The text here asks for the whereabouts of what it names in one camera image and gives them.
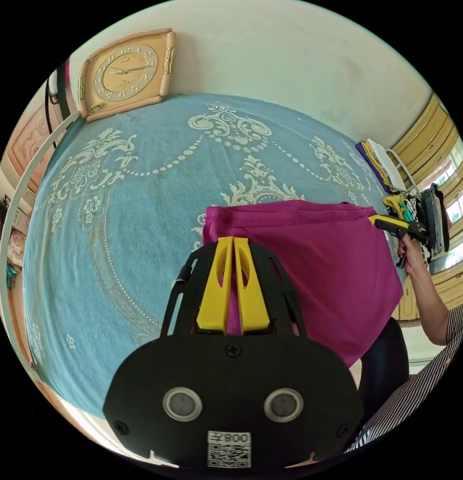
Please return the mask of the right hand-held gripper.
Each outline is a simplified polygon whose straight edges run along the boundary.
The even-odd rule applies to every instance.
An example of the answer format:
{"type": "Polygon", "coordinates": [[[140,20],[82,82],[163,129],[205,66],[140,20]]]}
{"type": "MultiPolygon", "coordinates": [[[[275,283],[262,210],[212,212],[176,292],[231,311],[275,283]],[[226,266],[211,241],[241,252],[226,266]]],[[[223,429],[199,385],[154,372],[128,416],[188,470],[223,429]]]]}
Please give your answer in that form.
{"type": "Polygon", "coordinates": [[[429,242],[429,233],[424,224],[419,222],[406,222],[399,218],[389,215],[371,215],[368,220],[377,229],[382,230],[393,237],[398,237],[402,240],[406,235],[411,239],[426,245],[429,242]]]}

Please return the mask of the person's right hand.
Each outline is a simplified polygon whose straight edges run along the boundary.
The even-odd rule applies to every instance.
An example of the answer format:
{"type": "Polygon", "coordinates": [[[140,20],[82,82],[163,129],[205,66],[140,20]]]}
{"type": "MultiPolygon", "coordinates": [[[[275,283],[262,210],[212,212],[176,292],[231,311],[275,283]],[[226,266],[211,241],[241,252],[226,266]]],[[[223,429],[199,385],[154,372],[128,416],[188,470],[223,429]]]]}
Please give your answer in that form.
{"type": "Polygon", "coordinates": [[[397,255],[400,260],[404,259],[404,269],[410,277],[430,273],[422,255],[421,244],[408,234],[398,241],[397,255]]]}

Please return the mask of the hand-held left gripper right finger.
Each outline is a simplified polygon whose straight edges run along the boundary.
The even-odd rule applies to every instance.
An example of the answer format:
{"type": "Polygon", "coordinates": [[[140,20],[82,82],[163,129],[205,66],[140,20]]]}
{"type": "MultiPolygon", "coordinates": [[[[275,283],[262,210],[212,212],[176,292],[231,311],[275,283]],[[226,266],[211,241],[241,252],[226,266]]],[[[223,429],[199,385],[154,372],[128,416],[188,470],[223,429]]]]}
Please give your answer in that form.
{"type": "Polygon", "coordinates": [[[235,237],[233,246],[241,333],[265,331],[270,319],[249,242],[244,237],[235,237]]]}

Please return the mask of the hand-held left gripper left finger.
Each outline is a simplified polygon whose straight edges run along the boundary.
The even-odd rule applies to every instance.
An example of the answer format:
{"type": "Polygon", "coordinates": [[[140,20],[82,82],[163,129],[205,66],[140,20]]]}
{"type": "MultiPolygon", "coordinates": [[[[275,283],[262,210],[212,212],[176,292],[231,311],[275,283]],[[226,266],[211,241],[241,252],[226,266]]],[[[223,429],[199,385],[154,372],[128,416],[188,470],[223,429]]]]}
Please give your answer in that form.
{"type": "Polygon", "coordinates": [[[228,331],[233,270],[233,237],[219,238],[214,247],[214,255],[196,323],[202,331],[225,335],[228,331]]]}

